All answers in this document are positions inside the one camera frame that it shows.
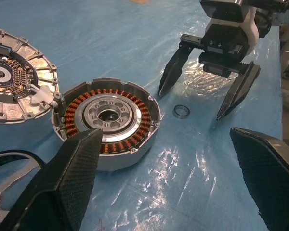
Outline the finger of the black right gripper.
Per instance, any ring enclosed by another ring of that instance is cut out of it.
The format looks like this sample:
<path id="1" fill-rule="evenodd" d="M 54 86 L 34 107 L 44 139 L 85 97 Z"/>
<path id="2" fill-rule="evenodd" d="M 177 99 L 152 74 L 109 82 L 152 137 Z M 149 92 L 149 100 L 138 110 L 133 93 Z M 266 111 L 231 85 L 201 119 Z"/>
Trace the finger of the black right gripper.
<path id="1" fill-rule="evenodd" d="M 260 70 L 261 67 L 259 65 L 250 62 L 243 73 L 235 78 L 218 111 L 216 120 L 220 120 L 230 114 L 246 98 Z"/>
<path id="2" fill-rule="evenodd" d="M 193 48 L 189 45 L 180 45 L 175 54 L 166 64 L 160 80 L 158 95 L 163 97 L 176 83 L 182 74 L 182 68 L 188 60 Z"/>

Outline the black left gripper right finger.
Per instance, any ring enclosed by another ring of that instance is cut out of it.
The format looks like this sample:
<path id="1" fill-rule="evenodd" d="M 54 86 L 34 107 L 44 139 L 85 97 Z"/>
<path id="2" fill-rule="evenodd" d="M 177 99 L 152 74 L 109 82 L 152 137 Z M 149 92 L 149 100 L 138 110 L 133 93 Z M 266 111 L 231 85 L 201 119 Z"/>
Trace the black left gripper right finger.
<path id="1" fill-rule="evenodd" d="M 268 230 L 289 231 L 289 146 L 245 128 L 231 128 L 230 137 L 245 185 Z"/>

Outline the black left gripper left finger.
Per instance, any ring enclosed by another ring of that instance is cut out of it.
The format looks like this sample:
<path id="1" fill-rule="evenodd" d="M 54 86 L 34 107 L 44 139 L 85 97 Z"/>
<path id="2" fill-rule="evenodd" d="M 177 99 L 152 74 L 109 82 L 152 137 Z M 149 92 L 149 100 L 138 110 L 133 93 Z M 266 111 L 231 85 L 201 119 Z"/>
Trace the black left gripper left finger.
<path id="1" fill-rule="evenodd" d="M 103 131 L 64 141 L 16 200 L 0 231 L 78 231 L 92 193 Z"/>

